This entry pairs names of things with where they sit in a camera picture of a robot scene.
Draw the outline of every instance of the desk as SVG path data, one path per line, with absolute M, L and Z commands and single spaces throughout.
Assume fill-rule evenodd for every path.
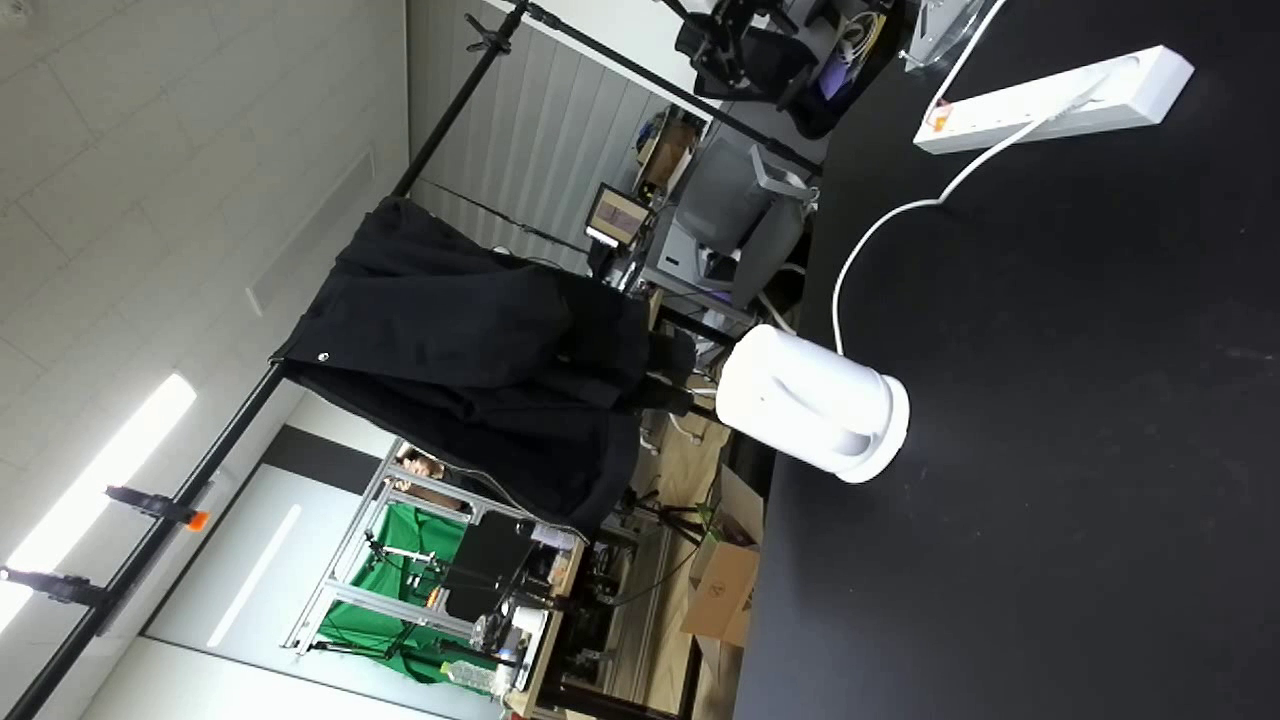
M 1012 0 L 955 96 L 1171 43 L 1157 133 L 1015 146 L 852 271 L 917 400 L 891 476 L 772 482 L 745 720 L 1280 717 L 1280 183 L 1262 0 Z M 805 328 L 958 164 L 901 73 L 845 115 Z

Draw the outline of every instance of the black table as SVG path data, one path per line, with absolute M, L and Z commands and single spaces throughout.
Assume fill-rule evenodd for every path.
M 955 96 L 1144 43 L 1157 133 L 1015 146 L 852 271 L 855 354 L 917 402 L 862 489 L 772 482 L 746 720 L 1280 717 L 1275 25 L 1258 0 L 1012 0 Z M 958 161 L 883 73 L 833 138 L 805 331 L 848 244 Z

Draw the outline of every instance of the cardboard box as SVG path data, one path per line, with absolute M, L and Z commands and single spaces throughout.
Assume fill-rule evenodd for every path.
M 718 468 L 718 521 L 745 540 L 707 536 L 693 557 L 683 633 L 745 649 L 763 544 L 763 498 L 734 473 Z

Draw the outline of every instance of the power cord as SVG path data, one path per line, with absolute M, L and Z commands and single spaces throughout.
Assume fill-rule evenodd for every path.
M 972 30 L 972 41 L 963 43 L 958 59 L 951 62 L 951 73 L 942 74 L 942 83 L 933 93 L 919 125 L 926 125 L 926 115 L 942 102 L 949 87 L 955 83 L 955 74 L 958 74 L 958 67 L 968 62 L 972 47 L 987 34 L 987 29 L 990 29 L 990 19 L 998 16 L 998 9 L 1005 9 L 1005 0 L 997 0 L 997 4 L 987 9 L 987 16 L 977 25 L 977 30 Z M 845 328 L 838 328 L 845 281 L 848 281 L 848 269 L 855 263 L 855 255 L 870 244 L 870 236 L 875 236 L 883 223 L 891 223 L 895 214 L 949 203 L 949 199 L 955 194 L 955 189 L 958 189 L 972 173 L 980 173 L 987 161 L 997 161 L 997 156 L 1007 153 L 1012 142 L 1028 138 L 1028 137 L 1033 137 L 1034 128 L 1042 128 L 1049 120 L 1056 120 L 1056 115 L 1070 111 L 1074 102 L 1082 102 L 1082 101 L 1094 93 L 1101 78 L 1107 78 L 1107 67 L 1094 73 L 1067 102 L 1061 102 L 1061 109 L 1028 120 L 1023 128 L 1007 133 L 998 142 L 990 142 L 987 153 L 980 153 L 972 164 L 963 164 L 963 169 L 955 173 L 955 180 L 951 180 L 941 194 L 919 194 L 919 199 L 907 199 L 907 203 L 883 211 L 883 214 L 852 244 L 852 252 L 845 255 L 845 263 L 838 263 L 838 271 L 835 271 L 835 288 L 833 288 L 833 336 L 835 336 L 835 352 L 838 352 L 838 354 L 845 354 Z

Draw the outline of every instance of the black garment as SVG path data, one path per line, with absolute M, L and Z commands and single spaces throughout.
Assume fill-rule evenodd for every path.
M 644 352 L 634 300 L 482 252 L 408 199 L 358 223 L 278 348 L 296 383 L 585 528 L 628 482 Z

